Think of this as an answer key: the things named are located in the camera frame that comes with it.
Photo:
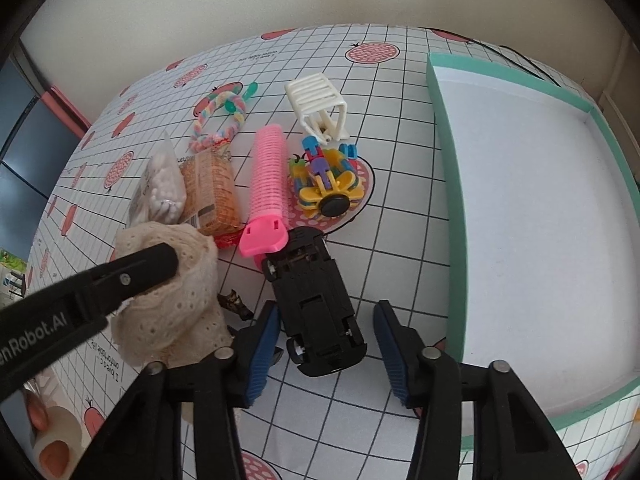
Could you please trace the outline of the person's hand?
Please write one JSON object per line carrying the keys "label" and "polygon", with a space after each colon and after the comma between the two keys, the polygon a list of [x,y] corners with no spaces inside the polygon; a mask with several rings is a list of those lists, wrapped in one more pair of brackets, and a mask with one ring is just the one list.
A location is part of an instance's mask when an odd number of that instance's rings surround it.
{"label": "person's hand", "polygon": [[65,479],[72,453],[68,444],[60,439],[63,408],[47,406],[35,393],[25,393],[27,415],[36,440],[35,463],[46,479]]}

